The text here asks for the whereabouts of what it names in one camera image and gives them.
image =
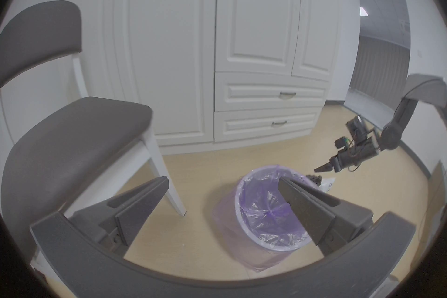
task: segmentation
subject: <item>purple trash bag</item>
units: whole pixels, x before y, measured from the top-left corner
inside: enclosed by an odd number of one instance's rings
[[[256,272],[277,265],[311,241],[278,190],[282,176],[318,188],[287,167],[260,167],[244,176],[213,210],[232,255]]]

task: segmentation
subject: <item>gray cushioned seat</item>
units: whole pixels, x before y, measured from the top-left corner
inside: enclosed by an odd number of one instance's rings
[[[74,200],[151,123],[145,105],[86,97],[48,116],[9,153],[3,172],[3,219],[31,260],[30,225]]]

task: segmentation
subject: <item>drawer handle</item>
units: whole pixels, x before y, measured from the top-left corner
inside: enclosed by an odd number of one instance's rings
[[[272,122],[272,125],[284,125],[286,123],[287,123],[287,121],[284,121],[284,122]]]
[[[294,96],[296,95],[296,92],[281,92],[281,93],[279,94],[280,97],[281,97],[281,96],[284,96],[284,95],[286,95],[286,96],[290,96],[290,97],[294,97]]]

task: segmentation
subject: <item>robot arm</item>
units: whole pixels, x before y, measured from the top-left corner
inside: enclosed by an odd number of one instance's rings
[[[315,172],[339,172],[346,167],[358,167],[365,160],[378,155],[381,150],[396,149],[418,101],[432,104],[443,112],[446,110],[447,86],[441,77],[411,74],[405,83],[404,93],[393,119],[385,125],[381,134],[375,128],[369,130],[361,116],[347,122],[346,127],[353,140],[347,137],[337,139],[337,155],[316,168]]]

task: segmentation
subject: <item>wooden floor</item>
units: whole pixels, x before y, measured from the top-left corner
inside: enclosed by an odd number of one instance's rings
[[[166,166],[186,206],[186,216],[179,216],[168,200],[163,199],[125,258],[159,272],[204,280],[259,278],[321,259],[319,249],[310,243],[279,265],[255,273],[229,254],[211,212],[239,178],[257,167],[279,164],[303,174],[312,173],[315,167],[336,154],[333,141],[349,135],[345,123],[353,116],[353,112],[342,106],[326,106],[317,126],[306,137],[238,149],[165,156]],[[374,220],[393,211],[416,224],[417,230],[421,225],[427,209],[427,178],[401,148],[381,153],[364,162],[355,172],[343,170],[337,174],[324,173],[323,177],[336,177],[330,193],[370,208]],[[123,191],[150,178],[149,167],[142,167]],[[393,270],[392,274],[400,281],[410,270],[418,243],[415,234]],[[70,296],[60,284],[49,283],[62,297]]]

